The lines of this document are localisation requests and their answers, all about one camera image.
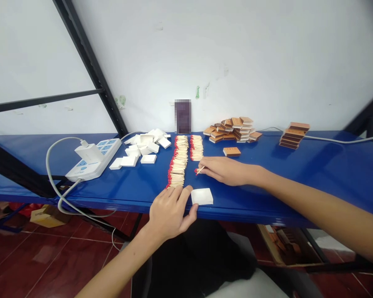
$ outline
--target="white wall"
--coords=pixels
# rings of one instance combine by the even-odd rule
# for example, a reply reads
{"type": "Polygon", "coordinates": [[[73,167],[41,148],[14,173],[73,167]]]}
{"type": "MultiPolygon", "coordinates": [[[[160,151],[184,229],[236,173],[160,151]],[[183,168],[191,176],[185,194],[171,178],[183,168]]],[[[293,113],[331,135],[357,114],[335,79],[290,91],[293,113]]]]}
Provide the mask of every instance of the white wall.
{"type": "MultiPolygon", "coordinates": [[[[53,1],[0,0],[0,103],[91,89],[53,1]]],[[[98,95],[0,113],[0,135],[115,131],[98,95]]]]}
{"type": "MultiPolygon", "coordinates": [[[[0,101],[92,89],[52,1],[17,3],[0,1],[0,101]]],[[[130,131],[174,130],[174,99],[192,99],[195,131],[242,115],[256,128],[342,129],[373,98],[373,0],[74,4],[113,95],[127,98],[130,131]]],[[[99,99],[81,100],[71,112],[65,103],[7,112],[0,133],[35,133],[35,122],[42,133],[114,131],[99,99]],[[58,127],[40,124],[59,111],[58,127]],[[80,122],[87,111],[92,121],[80,122]]]]}

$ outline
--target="stack of matchboxes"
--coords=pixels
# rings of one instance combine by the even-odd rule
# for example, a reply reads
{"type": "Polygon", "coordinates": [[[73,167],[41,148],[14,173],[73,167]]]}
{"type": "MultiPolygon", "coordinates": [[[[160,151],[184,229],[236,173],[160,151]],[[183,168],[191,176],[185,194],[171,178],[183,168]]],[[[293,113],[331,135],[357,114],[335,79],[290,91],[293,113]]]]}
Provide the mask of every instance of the stack of matchboxes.
{"type": "Polygon", "coordinates": [[[291,122],[289,128],[284,131],[279,145],[296,150],[309,129],[309,124],[291,122]]]}
{"type": "Polygon", "coordinates": [[[216,123],[203,131],[210,141],[217,143],[222,140],[236,140],[238,143],[258,141],[261,133],[253,128],[253,120],[248,117],[230,118],[216,123]]]}

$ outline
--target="finger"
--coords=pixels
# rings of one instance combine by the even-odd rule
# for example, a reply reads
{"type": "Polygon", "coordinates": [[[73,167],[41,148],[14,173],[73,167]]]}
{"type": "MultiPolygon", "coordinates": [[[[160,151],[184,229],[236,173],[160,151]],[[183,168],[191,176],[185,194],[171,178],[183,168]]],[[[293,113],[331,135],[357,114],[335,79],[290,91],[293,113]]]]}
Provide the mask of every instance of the finger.
{"type": "Polygon", "coordinates": [[[200,174],[206,174],[207,176],[210,176],[210,177],[213,177],[214,179],[216,179],[217,181],[220,181],[222,182],[222,177],[216,173],[214,173],[212,170],[208,169],[208,168],[204,168],[200,174]]]}
{"type": "Polygon", "coordinates": [[[206,166],[209,168],[211,161],[212,159],[210,157],[204,157],[200,160],[198,167],[201,168],[203,166],[206,166]]]}
{"type": "Polygon", "coordinates": [[[198,216],[198,214],[197,214],[198,207],[199,207],[198,204],[194,204],[192,206],[191,210],[189,211],[189,214],[183,218],[183,220],[181,222],[181,226],[179,227],[180,233],[183,233],[186,230],[188,230],[188,228],[190,227],[190,225],[193,224],[194,221],[197,219],[197,216],[198,216]]]}
{"type": "Polygon", "coordinates": [[[191,194],[191,191],[193,190],[194,190],[193,187],[190,185],[188,185],[182,190],[181,195],[179,196],[179,199],[177,202],[177,204],[180,205],[180,208],[182,208],[182,210],[185,210],[185,205],[187,204],[189,195],[191,194]]]}
{"type": "Polygon", "coordinates": [[[166,193],[163,195],[164,198],[170,197],[174,192],[174,187],[170,187],[167,189],[166,193]]]}
{"type": "Polygon", "coordinates": [[[182,186],[177,186],[175,189],[174,189],[174,191],[173,191],[173,193],[171,194],[171,196],[170,196],[170,199],[172,200],[172,201],[174,201],[174,202],[177,202],[177,200],[178,200],[178,198],[179,198],[179,195],[181,194],[181,192],[182,192],[182,186]]]}
{"type": "Polygon", "coordinates": [[[162,190],[162,191],[160,192],[160,194],[158,194],[158,195],[156,196],[156,198],[158,199],[158,198],[160,198],[161,196],[163,196],[163,194],[164,194],[166,191],[167,191],[167,189],[165,188],[164,190],[162,190]]]}

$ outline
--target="person's left hand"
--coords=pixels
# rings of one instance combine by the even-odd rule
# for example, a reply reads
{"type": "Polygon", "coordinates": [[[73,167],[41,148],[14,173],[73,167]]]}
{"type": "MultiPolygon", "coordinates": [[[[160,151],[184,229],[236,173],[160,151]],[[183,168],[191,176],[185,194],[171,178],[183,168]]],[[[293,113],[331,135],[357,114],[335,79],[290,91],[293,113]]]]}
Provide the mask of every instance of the person's left hand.
{"type": "Polygon", "coordinates": [[[157,236],[162,242],[185,232],[196,220],[198,204],[194,204],[189,214],[183,217],[192,190],[190,185],[184,189],[180,185],[176,188],[170,187],[163,190],[153,201],[147,226],[153,233],[158,233],[157,236]]]}

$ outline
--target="hand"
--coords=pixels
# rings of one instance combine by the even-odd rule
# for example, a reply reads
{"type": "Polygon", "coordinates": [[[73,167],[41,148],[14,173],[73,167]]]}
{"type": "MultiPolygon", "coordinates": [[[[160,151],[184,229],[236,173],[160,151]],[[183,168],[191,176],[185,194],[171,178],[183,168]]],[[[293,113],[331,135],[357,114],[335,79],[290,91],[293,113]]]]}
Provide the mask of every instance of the hand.
{"type": "Polygon", "coordinates": [[[149,222],[146,225],[150,227],[152,233],[157,233],[162,242],[185,232],[196,220],[198,204],[194,204],[189,214],[183,217],[192,190],[190,185],[184,189],[180,185],[176,188],[170,187],[153,200],[149,211],[149,222]]]}
{"type": "Polygon", "coordinates": [[[203,166],[205,168],[200,173],[231,186],[245,184],[260,186],[260,181],[266,172],[261,166],[240,163],[228,157],[204,157],[199,163],[199,168],[203,166]]]}

